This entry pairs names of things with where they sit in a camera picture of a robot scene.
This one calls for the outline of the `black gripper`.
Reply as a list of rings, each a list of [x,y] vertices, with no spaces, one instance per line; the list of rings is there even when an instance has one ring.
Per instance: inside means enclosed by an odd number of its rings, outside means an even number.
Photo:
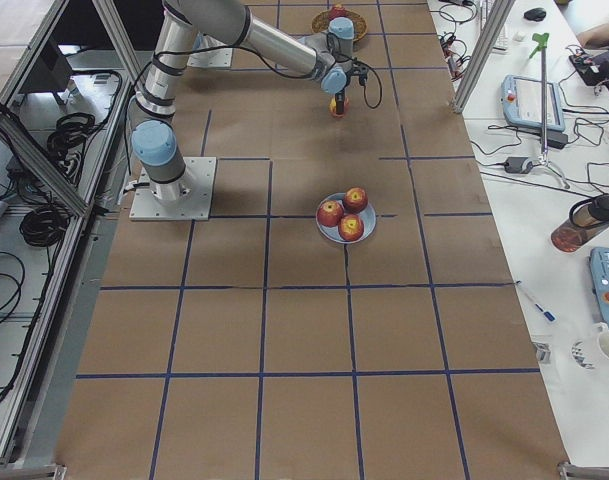
[[[356,78],[360,86],[365,86],[368,81],[368,66],[360,60],[346,61],[342,64],[346,76],[346,86],[349,86],[352,79]],[[334,96],[334,114],[343,115],[345,113],[345,93],[340,91]]]

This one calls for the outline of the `person forearm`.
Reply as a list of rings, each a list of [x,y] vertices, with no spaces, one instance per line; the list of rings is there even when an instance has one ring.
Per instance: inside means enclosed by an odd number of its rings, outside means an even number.
[[[609,46],[609,22],[579,33],[577,39],[582,47],[591,49]]]

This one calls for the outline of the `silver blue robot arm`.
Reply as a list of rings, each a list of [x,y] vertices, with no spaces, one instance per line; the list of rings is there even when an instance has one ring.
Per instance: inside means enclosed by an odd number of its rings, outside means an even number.
[[[325,195],[369,184],[360,134],[352,121],[332,119],[336,98],[315,73],[275,61],[232,73],[191,69],[178,96],[170,125],[188,157],[202,153],[215,164],[206,186],[217,216],[272,207],[309,215]]]

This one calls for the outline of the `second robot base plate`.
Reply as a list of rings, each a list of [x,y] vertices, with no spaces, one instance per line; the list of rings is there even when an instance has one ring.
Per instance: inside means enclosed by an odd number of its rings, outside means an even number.
[[[232,64],[232,56],[231,48],[200,51],[189,56],[187,66],[198,69],[229,69]]]

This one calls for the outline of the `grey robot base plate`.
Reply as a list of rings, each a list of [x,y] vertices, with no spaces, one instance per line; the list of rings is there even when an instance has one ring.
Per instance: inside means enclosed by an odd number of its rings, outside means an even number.
[[[184,157],[185,171],[169,184],[159,184],[142,170],[129,218],[133,221],[206,221],[216,177],[216,157]]]

